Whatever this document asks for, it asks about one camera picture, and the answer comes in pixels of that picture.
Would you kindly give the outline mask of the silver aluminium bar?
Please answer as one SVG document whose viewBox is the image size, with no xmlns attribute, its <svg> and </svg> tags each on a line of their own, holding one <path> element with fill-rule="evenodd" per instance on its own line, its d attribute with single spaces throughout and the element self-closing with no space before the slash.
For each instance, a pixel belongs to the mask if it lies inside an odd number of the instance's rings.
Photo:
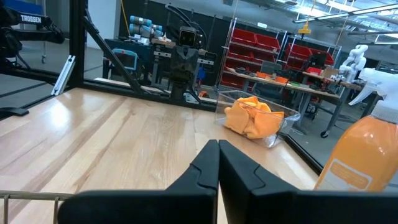
<svg viewBox="0 0 398 224">
<path fill-rule="evenodd" d="M 64 92 L 64 89 L 68 83 L 68 80 L 70 78 L 70 75 L 72 74 L 72 71 L 75 66 L 75 59 L 76 57 L 74 55 L 69 55 L 63 68 L 62 71 L 60 72 L 56 83 L 53 86 L 51 95 L 53 96 L 58 96 Z"/>
</svg>

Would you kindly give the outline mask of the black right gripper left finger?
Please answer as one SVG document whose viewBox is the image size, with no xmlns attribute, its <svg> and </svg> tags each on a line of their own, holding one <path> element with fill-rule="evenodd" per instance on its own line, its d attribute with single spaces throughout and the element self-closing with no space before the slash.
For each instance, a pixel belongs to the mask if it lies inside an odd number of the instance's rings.
<svg viewBox="0 0 398 224">
<path fill-rule="evenodd" d="M 215 224 L 220 148 L 209 140 L 164 190 L 92 190 L 64 201 L 59 224 Z"/>
</svg>

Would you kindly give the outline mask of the orange microfiber towel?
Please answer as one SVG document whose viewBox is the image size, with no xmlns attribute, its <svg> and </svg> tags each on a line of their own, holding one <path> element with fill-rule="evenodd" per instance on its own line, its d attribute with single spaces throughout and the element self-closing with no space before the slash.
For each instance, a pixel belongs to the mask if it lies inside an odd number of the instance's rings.
<svg viewBox="0 0 398 224">
<path fill-rule="evenodd" d="M 271 112 L 266 103 L 262 103 L 256 96 L 237 99 L 232 107 L 224 109 L 226 121 L 224 125 L 238 134 L 245 134 L 248 138 L 264 137 L 261 116 Z"/>
<path fill-rule="evenodd" d="M 254 117 L 254 131 L 250 138 L 265 138 L 277 133 L 283 119 L 284 112 L 258 113 Z"/>
</svg>

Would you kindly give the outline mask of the red plastic bin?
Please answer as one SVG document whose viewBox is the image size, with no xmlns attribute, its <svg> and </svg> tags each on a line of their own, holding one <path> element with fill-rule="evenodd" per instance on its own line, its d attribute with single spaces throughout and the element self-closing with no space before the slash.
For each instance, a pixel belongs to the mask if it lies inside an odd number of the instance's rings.
<svg viewBox="0 0 398 224">
<path fill-rule="evenodd" d="M 245 79 L 230 73 L 223 73 L 220 83 L 225 86 L 242 89 Z"/>
<path fill-rule="evenodd" d="M 257 44 L 255 33 L 242 29 L 234 29 L 231 40 L 250 46 L 255 46 Z"/>
<path fill-rule="evenodd" d="M 280 49 L 279 41 L 275 37 L 261 34 L 256 34 L 256 47 L 274 52 Z"/>
<path fill-rule="evenodd" d="M 247 61 L 253 60 L 253 54 L 250 50 L 233 45 L 229 47 L 228 56 Z"/>
<path fill-rule="evenodd" d="M 308 57 L 311 55 L 311 51 L 308 47 L 304 47 L 301 45 L 297 44 L 292 44 L 289 43 L 286 51 L 285 51 L 285 56 L 289 58 L 295 58 L 295 59 L 303 59 L 306 60 Z"/>
<path fill-rule="evenodd" d="M 330 65 L 330 66 L 334 65 L 335 61 L 330 53 L 328 53 L 326 51 L 322 51 L 322 50 L 313 49 L 313 48 L 309 48 L 309 50 L 311 51 L 312 54 L 325 54 L 325 64 Z"/>
</svg>

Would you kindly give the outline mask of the clear plastic bin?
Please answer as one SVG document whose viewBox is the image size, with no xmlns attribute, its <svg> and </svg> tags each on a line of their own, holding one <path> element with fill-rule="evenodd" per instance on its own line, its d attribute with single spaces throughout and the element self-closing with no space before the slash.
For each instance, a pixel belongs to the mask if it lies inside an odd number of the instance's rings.
<svg viewBox="0 0 398 224">
<path fill-rule="evenodd" d="M 225 128 L 227 128 L 224 125 L 224 123 L 226 121 L 226 114 L 224 112 L 224 109 L 226 107 L 232 107 L 234 102 L 237 99 L 247 98 L 250 96 L 256 96 L 256 95 L 252 95 L 252 94 L 246 93 L 244 91 L 238 91 L 238 90 L 220 91 L 218 93 L 218 97 L 216 100 L 215 122 L 224 126 Z M 287 108 L 280 104 L 274 103 L 272 101 L 263 99 L 259 96 L 256 96 L 256 97 L 258 98 L 258 100 L 260 102 L 266 103 L 269 106 L 269 108 L 271 109 L 271 112 L 284 112 L 284 119 L 283 119 L 283 122 L 281 123 L 280 129 L 277 133 L 275 133 L 271 136 L 268 136 L 265 138 L 259 138 L 259 139 L 248 138 L 245 134 L 239 134 L 239 135 L 241 135 L 251 141 L 254 141 L 256 144 L 262 145 L 267 148 L 272 148 L 276 144 L 281 142 L 283 136 L 286 136 L 290 133 L 292 126 L 300 120 L 301 115 L 298 111 L 292 110 L 290 108 Z"/>
</svg>

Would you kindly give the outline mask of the orange spray bottle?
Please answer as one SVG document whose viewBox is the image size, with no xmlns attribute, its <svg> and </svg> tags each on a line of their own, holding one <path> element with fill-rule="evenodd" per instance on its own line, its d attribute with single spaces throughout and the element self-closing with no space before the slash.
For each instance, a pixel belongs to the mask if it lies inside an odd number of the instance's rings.
<svg viewBox="0 0 398 224">
<path fill-rule="evenodd" d="M 372 93 L 381 100 L 340 137 L 315 189 L 398 193 L 398 74 L 364 68 L 359 79 L 365 86 L 349 105 Z"/>
</svg>

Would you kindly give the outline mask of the yellow hanging tag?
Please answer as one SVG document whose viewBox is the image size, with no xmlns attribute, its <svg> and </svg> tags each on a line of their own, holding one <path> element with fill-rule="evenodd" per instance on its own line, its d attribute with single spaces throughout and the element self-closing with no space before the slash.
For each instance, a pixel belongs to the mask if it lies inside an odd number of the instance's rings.
<svg viewBox="0 0 398 224">
<path fill-rule="evenodd" d="M 298 30 L 297 33 L 301 35 L 307 35 L 312 33 L 312 30 L 309 28 L 308 21 L 303 25 L 301 29 Z"/>
</svg>

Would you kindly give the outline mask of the blue-edged tablet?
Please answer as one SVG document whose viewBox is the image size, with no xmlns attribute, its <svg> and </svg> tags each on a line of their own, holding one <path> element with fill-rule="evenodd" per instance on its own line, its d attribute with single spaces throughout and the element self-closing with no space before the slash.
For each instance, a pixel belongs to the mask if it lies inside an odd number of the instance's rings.
<svg viewBox="0 0 398 224">
<path fill-rule="evenodd" d="M 131 71 L 136 70 L 138 55 L 135 52 L 130 50 L 115 48 L 113 49 L 113 53 L 124 65 L 125 69 Z"/>
</svg>

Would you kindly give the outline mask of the ceiling light bar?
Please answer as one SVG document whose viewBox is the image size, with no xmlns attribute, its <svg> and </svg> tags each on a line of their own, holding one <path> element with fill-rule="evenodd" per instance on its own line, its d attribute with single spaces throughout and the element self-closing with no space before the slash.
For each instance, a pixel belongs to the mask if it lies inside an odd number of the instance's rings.
<svg viewBox="0 0 398 224">
<path fill-rule="evenodd" d="M 375 12 L 381 12 L 381 11 L 389 11 L 393 9 L 398 9 L 398 4 L 389 4 L 385 6 L 379 6 L 379 7 L 372 7 L 368 9 L 358 9 L 355 11 L 348 11 L 348 12 L 341 12 L 337 14 L 328 14 L 325 16 L 320 16 L 320 17 L 309 17 L 307 19 L 298 19 L 293 21 L 295 24 L 299 23 L 304 23 L 304 22 L 310 22 L 310 21 L 322 21 L 322 20 L 329 20 L 329 19 L 337 19 L 341 17 L 350 17 L 350 16 L 358 16 L 362 14 L 369 14 L 369 13 L 375 13 Z"/>
</svg>

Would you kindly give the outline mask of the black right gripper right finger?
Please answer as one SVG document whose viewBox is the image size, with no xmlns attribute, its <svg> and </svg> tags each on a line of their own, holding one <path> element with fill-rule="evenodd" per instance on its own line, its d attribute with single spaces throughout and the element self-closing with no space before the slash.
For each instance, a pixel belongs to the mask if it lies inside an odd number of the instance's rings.
<svg viewBox="0 0 398 224">
<path fill-rule="evenodd" d="M 230 224 L 398 224 L 398 194 L 300 190 L 219 141 Z"/>
</svg>

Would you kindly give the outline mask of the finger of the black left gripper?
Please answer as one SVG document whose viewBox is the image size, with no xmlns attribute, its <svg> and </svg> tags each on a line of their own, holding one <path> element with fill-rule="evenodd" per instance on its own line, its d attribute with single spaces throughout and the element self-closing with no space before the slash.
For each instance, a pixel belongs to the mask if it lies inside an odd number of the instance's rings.
<svg viewBox="0 0 398 224">
<path fill-rule="evenodd" d="M 181 46 L 175 46 L 172 49 L 170 71 L 172 75 L 185 73 L 185 50 Z"/>
<path fill-rule="evenodd" d="M 199 51 L 191 47 L 185 47 L 185 73 L 193 75 L 197 66 Z"/>
</svg>

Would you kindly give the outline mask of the metal shelving rack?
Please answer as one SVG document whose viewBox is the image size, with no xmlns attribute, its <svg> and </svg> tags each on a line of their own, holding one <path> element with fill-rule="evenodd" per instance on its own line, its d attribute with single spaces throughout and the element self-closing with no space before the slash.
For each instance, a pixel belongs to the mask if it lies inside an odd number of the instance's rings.
<svg viewBox="0 0 398 224">
<path fill-rule="evenodd" d="M 279 41 L 280 49 L 279 49 L 279 51 L 274 52 L 274 51 L 270 51 L 270 50 L 261 49 L 256 46 L 244 45 L 244 44 L 240 44 L 237 42 L 233 42 L 231 40 L 231 38 L 232 38 L 234 29 L 247 30 L 247 31 L 255 33 L 255 35 L 261 34 L 261 35 L 267 35 L 270 37 L 275 37 Z M 264 62 L 271 62 L 271 63 L 278 63 L 284 69 L 292 69 L 296 72 L 303 71 L 304 63 L 307 60 L 289 58 L 289 57 L 285 56 L 285 51 L 286 51 L 286 48 L 289 43 L 292 43 L 293 45 L 297 44 L 297 45 L 301 45 L 301 46 L 308 47 L 308 48 L 322 50 L 322 51 L 326 51 L 326 52 L 330 53 L 335 62 L 334 62 L 334 65 L 332 65 L 332 66 L 325 64 L 327 67 L 334 67 L 336 64 L 336 61 L 341 53 L 341 47 L 339 45 L 329 44 L 327 42 L 315 40 L 315 39 L 312 39 L 309 37 L 301 37 L 298 34 L 289 32 L 287 30 L 267 26 L 265 24 L 261 24 L 260 22 L 258 22 L 258 23 L 249 22 L 249 21 L 245 21 L 243 19 L 238 19 L 235 17 L 230 22 L 228 34 L 226 36 L 226 42 L 223 46 L 223 56 L 221 58 L 220 71 L 219 71 L 218 79 L 216 81 L 217 86 L 225 87 L 225 88 L 232 88 L 232 89 L 239 89 L 239 88 L 225 86 L 220 83 L 221 76 L 222 76 L 221 71 L 226 70 L 226 68 L 241 67 L 241 68 L 245 69 L 246 71 L 256 73 L 261 69 L 262 64 Z M 228 56 L 229 47 L 232 45 L 239 46 L 239 47 L 250 50 L 253 54 L 253 60 L 247 61 L 247 60 L 241 60 L 238 58 L 229 57 Z M 254 86 L 254 83 L 249 82 L 248 90 L 251 90 L 253 88 L 253 86 Z"/>
</svg>

